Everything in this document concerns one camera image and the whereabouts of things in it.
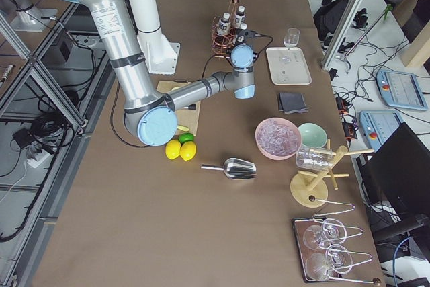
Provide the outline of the near blue teach pendant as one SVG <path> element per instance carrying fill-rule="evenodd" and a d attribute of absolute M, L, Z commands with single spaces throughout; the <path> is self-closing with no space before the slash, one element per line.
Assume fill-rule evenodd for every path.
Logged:
<path fill-rule="evenodd" d="M 377 151 L 404 120 L 392 110 L 364 110 L 359 113 L 359 122 L 370 147 Z"/>

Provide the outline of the yellow lemon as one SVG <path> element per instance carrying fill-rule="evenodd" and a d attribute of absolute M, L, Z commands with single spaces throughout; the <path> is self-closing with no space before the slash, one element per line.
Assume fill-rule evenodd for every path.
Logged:
<path fill-rule="evenodd" d="M 196 155 L 196 144 L 194 141 L 187 141 L 182 144 L 179 155 L 184 161 L 192 160 Z"/>
<path fill-rule="evenodd" d="M 165 155 L 168 159 L 173 160 L 180 156 L 181 143 L 177 139 L 170 140 L 165 145 Z"/>

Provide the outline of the yellow plastic knife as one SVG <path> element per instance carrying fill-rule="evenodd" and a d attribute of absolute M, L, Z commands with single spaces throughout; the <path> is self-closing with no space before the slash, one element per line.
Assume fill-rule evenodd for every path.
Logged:
<path fill-rule="evenodd" d="M 178 125 L 177 129 L 184 132 L 189 132 L 189 128 L 186 126 Z"/>

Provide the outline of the clear wine glass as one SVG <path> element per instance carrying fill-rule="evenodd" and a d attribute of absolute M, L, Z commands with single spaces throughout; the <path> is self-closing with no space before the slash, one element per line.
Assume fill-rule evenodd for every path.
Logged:
<path fill-rule="evenodd" d="M 287 52 L 291 48 L 294 48 L 298 45 L 300 39 L 300 31 L 298 28 L 288 28 L 286 35 L 284 36 L 284 46 L 287 49 Z"/>

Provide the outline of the lower lying wine glass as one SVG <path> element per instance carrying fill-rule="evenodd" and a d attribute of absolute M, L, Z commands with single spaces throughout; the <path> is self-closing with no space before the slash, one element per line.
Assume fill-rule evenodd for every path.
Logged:
<path fill-rule="evenodd" d="M 313 253 L 304 263 L 304 273 L 311 281 L 328 282 L 337 280 L 371 284 L 370 281 L 346 278 L 354 267 L 371 262 L 369 253 L 350 251 L 343 245 L 329 246 L 323 253 Z"/>

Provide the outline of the black tray with glasses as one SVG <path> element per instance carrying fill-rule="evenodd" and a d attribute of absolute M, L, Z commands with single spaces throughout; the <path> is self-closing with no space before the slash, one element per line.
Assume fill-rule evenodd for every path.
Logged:
<path fill-rule="evenodd" d="M 306 283 L 351 282 L 379 286 L 381 280 L 348 278 L 353 268 L 373 260 L 365 252 L 346 248 L 345 242 L 363 234 L 360 227 L 343 224 L 335 218 L 297 218 L 292 228 L 298 248 L 302 276 Z"/>

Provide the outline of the steel muddler bar tool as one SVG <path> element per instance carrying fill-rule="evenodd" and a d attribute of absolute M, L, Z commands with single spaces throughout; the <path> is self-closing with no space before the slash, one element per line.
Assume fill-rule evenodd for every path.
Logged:
<path fill-rule="evenodd" d="M 196 110 L 196 108 L 197 108 L 197 105 L 195 105 L 195 104 L 191 104 L 191 105 L 183 107 L 184 110 Z"/>

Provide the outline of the blue teach pendant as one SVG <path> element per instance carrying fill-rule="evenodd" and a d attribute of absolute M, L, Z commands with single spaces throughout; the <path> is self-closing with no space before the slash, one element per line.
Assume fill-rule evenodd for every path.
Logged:
<path fill-rule="evenodd" d="M 370 147 L 377 151 L 404 120 L 392 110 L 364 110 L 359 113 L 359 122 Z"/>
<path fill-rule="evenodd" d="M 380 69 L 376 83 L 382 99 L 388 106 L 427 111 L 428 105 L 412 73 Z"/>

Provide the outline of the tea bottle in basket top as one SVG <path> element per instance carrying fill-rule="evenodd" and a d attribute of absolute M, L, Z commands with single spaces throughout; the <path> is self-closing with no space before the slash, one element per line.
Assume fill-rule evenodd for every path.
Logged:
<path fill-rule="evenodd" d="M 234 13 L 232 26 L 234 28 L 239 28 L 240 25 L 243 23 L 244 19 L 245 19 L 245 7 L 242 5 L 239 5 L 237 10 Z"/>

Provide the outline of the lying wine glass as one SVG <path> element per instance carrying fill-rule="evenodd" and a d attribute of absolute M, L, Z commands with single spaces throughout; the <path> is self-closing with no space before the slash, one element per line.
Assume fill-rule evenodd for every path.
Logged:
<path fill-rule="evenodd" d="M 303 234 L 305 246 L 311 250 L 323 250 L 334 244 L 343 244 L 347 239 L 363 234 L 363 229 L 344 225 L 339 220 L 327 218 L 315 220 Z"/>
<path fill-rule="evenodd" d="M 337 280 L 371 284 L 370 281 L 346 278 L 354 267 L 371 262 L 369 253 L 350 251 L 343 245 L 329 246 L 323 253 L 313 253 L 304 263 L 304 273 L 311 281 L 328 282 Z"/>

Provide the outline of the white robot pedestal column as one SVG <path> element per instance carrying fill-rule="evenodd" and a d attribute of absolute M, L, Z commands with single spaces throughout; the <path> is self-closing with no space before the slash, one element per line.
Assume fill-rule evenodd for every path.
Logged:
<path fill-rule="evenodd" d="M 175 73 L 180 44 L 169 42 L 162 33 L 156 0 L 129 0 L 137 27 L 137 38 L 149 73 Z"/>

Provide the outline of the black monitor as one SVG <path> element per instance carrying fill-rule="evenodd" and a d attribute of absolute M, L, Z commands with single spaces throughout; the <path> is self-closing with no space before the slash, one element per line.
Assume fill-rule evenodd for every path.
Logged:
<path fill-rule="evenodd" d="M 370 202 L 389 201 L 397 213 L 429 216 L 429 149 L 405 123 L 365 162 Z"/>

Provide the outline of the wooden glass drying stand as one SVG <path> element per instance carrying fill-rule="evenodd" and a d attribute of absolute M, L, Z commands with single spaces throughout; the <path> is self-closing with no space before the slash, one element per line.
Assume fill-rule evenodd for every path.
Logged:
<path fill-rule="evenodd" d="M 331 149 L 331 141 L 328 139 L 324 149 Z M 373 153 L 373 149 L 363 149 L 358 151 L 350 151 L 346 146 L 339 146 L 336 151 L 333 151 L 333 166 L 328 170 L 315 171 L 299 168 L 298 173 L 290 182 L 290 191 L 294 199 L 301 205 L 308 208 L 318 208 L 327 202 L 328 188 L 324 182 L 324 178 L 331 178 L 334 188 L 337 190 L 337 177 L 349 177 L 348 173 L 333 173 L 333 167 L 348 155 L 357 155 L 362 153 Z"/>

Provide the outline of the glass mug on stand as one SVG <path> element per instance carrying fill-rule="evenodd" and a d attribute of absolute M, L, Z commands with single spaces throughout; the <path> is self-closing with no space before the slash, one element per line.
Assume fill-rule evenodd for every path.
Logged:
<path fill-rule="evenodd" d="M 301 146 L 296 153 L 296 164 L 299 168 L 322 171 L 333 166 L 335 153 L 330 149 Z"/>

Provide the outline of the green lime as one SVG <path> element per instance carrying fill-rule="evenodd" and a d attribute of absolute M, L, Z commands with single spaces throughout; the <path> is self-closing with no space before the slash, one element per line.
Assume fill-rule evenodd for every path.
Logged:
<path fill-rule="evenodd" d="M 181 144 L 184 144 L 184 143 L 190 142 L 190 141 L 194 141 L 194 135 L 192 133 L 190 133 L 190 132 L 186 132 L 186 133 L 180 134 L 179 137 L 178 137 L 178 141 Z"/>

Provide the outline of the cream rabbit serving tray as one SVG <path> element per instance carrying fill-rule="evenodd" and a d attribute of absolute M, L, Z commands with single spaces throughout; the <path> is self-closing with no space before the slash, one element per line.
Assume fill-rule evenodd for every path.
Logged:
<path fill-rule="evenodd" d="M 275 85 L 310 85 L 312 77 L 301 48 L 266 50 L 271 81 Z"/>

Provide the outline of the aluminium frame post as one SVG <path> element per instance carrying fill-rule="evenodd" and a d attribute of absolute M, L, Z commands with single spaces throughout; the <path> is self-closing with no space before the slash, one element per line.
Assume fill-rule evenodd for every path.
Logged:
<path fill-rule="evenodd" d="M 342 39 L 345 37 L 362 1 L 363 0 L 349 0 L 347 7 L 341 16 L 337 29 L 335 30 L 333 38 L 329 44 L 329 47 L 321 61 L 321 67 L 323 70 L 328 71 L 330 69 L 330 65 L 337 54 L 337 50 L 342 43 Z"/>

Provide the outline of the wooden cutting board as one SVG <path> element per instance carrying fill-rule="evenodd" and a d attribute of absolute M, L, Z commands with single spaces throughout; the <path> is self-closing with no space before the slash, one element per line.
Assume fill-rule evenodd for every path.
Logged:
<path fill-rule="evenodd" d="M 184 80 L 175 80 L 175 81 L 158 81 L 157 91 L 161 93 L 167 93 L 179 87 L 184 87 L 185 85 L 190 84 L 189 81 Z M 198 131 L 198 120 L 200 113 L 200 102 L 196 102 L 197 105 L 196 110 L 177 110 L 175 113 L 177 114 L 178 125 L 186 126 L 189 128 L 189 132 L 194 136 L 197 136 Z M 186 133 L 184 131 L 176 130 L 176 135 Z"/>

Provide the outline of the pink bowl of ice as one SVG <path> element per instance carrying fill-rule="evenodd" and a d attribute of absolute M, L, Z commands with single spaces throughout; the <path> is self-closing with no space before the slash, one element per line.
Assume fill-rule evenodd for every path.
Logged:
<path fill-rule="evenodd" d="M 298 127 L 285 118 L 267 118 L 255 129 L 258 149 L 267 158 L 285 160 L 294 156 L 302 145 Z"/>

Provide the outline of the upper lying wine glass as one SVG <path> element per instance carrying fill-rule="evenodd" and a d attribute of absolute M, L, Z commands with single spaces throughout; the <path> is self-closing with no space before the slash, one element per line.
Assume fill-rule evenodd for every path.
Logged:
<path fill-rule="evenodd" d="M 339 220 L 327 218 L 315 220 L 303 234 L 305 246 L 311 250 L 323 250 L 334 244 L 343 244 L 347 239 L 363 234 L 363 229 L 344 225 Z"/>

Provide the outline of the dark grey folded cloth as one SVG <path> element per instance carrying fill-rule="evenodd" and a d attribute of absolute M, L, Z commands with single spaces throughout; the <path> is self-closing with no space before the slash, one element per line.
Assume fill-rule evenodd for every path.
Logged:
<path fill-rule="evenodd" d="M 305 113 L 308 107 L 301 93 L 281 92 L 278 95 L 278 108 L 285 114 Z"/>

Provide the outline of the far blue teach pendant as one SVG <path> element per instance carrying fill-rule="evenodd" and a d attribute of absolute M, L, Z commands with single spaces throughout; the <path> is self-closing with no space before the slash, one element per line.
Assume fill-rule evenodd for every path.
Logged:
<path fill-rule="evenodd" d="M 388 106 L 427 111 L 428 105 L 412 73 L 380 69 L 376 83 L 382 99 Z"/>

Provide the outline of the metal ice scoop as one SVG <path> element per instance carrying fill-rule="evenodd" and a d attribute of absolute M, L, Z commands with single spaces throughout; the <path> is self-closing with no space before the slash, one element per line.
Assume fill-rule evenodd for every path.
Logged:
<path fill-rule="evenodd" d="M 201 164 L 201 168 L 223 171 L 225 176 L 232 180 L 254 179 L 257 174 L 257 168 L 254 163 L 234 157 L 228 158 L 223 166 Z"/>

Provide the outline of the tea bottle dark oolong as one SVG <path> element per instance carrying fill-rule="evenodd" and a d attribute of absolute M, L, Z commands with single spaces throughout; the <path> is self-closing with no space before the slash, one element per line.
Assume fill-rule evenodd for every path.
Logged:
<path fill-rule="evenodd" d="M 217 34 L 219 36 L 225 36 L 229 33 L 230 29 L 230 14 L 224 12 L 222 17 L 218 21 Z"/>

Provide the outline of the green ceramic bowl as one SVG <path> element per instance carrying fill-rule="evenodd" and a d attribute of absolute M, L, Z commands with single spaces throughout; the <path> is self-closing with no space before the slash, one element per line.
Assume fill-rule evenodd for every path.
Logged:
<path fill-rule="evenodd" d="M 327 134 L 318 124 L 304 123 L 298 127 L 302 146 L 323 148 L 327 143 Z"/>

